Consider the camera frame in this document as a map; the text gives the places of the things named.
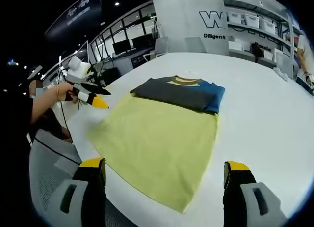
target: white table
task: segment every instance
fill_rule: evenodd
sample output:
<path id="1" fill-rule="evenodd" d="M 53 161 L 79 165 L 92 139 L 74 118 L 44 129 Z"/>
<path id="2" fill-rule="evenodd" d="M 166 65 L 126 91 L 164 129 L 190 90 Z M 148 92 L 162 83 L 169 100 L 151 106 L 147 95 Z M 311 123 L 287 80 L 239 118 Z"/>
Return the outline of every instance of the white table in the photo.
<path id="1" fill-rule="evenodd" d="M 215 148 L 198 192 L 180 214 L 143 195 L 107 166 L 108 199 L 140 227 L 223 226 L 224 162 L 231 160 L 250 167 L 290 217 L 313 179 L 314 98 L 259 64 L 213 54 L 171 53 L 113 82 L 108 87 L 112 95 L 105 99 L 112 108 L 149 78 L 174 75 L 202 78 L 226 89 Z M 85 106 L 68 122 L 82 160 L 99 156 L 85 132 L 109 113 Z"/>

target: yellow cloth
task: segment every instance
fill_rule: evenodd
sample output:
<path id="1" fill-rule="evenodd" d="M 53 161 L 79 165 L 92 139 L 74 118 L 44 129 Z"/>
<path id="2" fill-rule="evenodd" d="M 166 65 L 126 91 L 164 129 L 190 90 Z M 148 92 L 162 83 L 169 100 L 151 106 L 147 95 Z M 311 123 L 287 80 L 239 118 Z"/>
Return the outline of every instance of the yellow cloth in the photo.
<path id="1" fill-rule="evenodd" d="M 210 159 L 217 120 L 217 115 L 128 96 L 87 136 L 123 179 L 182 213 Z"/>

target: white storage bin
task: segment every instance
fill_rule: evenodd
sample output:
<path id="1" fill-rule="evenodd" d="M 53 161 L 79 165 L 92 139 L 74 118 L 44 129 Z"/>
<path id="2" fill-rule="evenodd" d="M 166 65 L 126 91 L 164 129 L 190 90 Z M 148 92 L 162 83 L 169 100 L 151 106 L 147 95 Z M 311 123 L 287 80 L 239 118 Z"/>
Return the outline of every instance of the white storage bin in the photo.
<path id="1" fill-rule="evenodd" d="M 265 30 L 266 32 L 275 35 L 275 24 L 264 20 L 264 19 L 260 19 L 260 25 L 261 25 L 261 29 Z"/>
<path id="2" fill-rule="evenodd" d="M 250 14 L 244 14 L 245 22 L 248 26 L 260 28 L 259 18 Z"/>
<path id="3" fill-rule="evenodd" d="M 235 49 L 235 50 L 243 51 L 242 44 L 237 43 L 237 42 L 233 42 L 233 41 L 229 41 L 229 49 Z"/>
<path id="4" fill-rule="evenodd" d="M 240 13 L 227 12 L 229 22 L 242 24 L 242 16 Z"/>
<path id="5" fill-rule="evenodd" d="M 273 54 L 267 50 L 264 50 L 264 57 L 268 60 L 273 60 Z"/>

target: folded t-shirt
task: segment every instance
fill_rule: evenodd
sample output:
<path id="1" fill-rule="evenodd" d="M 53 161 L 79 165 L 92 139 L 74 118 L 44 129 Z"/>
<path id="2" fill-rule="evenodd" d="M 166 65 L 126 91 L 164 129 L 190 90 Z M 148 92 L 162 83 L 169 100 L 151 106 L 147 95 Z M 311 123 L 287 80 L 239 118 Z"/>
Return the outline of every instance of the folded t-shirt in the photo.
<path id="1" fill-rule="evenodd" d="M 208 83 L 202 79 L 187 79 L 180 76 L 163 77 L 154 79 L 154 81 L 164 82 L 172 85 L 178 85 L 183 88 L 189 88 L 197 92 L 205 92 L 213 95 L 213 100 L 205 107 L 205 112 L 219 113 L 220 102 L 225 93 L 225 88 L 216 85 L 215 83 Z"/>
<path id="2" fill-rule="evenodd" d="M 182 87 L 154 79 L 149 79 L 144 84 L 133 89 L 131 93 L 135 93 L 138 97 L 170 103 L 199 112 L 204 112 L 205 108 L 214 99 L 212 94 L 205 91 L 196 91 L 189 87 Z"/>

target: monitor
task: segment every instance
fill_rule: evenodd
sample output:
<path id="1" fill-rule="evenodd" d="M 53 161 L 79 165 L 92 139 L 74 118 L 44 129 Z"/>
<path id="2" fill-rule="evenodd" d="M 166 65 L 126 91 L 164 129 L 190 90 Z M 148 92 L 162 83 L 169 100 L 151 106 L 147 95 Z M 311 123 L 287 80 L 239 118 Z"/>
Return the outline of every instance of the monitor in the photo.
<path id="1" fill-rule="evenodd" d="M 140 37 L 137 37 L 132 40 L 133 46 L 136 49 L 145 49 L 154 46 L 154 39 L 152 34 L 146 34 Z"/>
<path id="2" fill-rule="evenodd" d="M 121 42 L 117 42 L 117 43 L 113 44 L 113 48 L 114 48 L 114 52 L 116 54 L 119 54 L 119 53 L 125 52 L 127 50 L 130 50 L 131 45 L 130 45 L 129 40 L 126 39 L 126 40 L 123 40 Z"/>

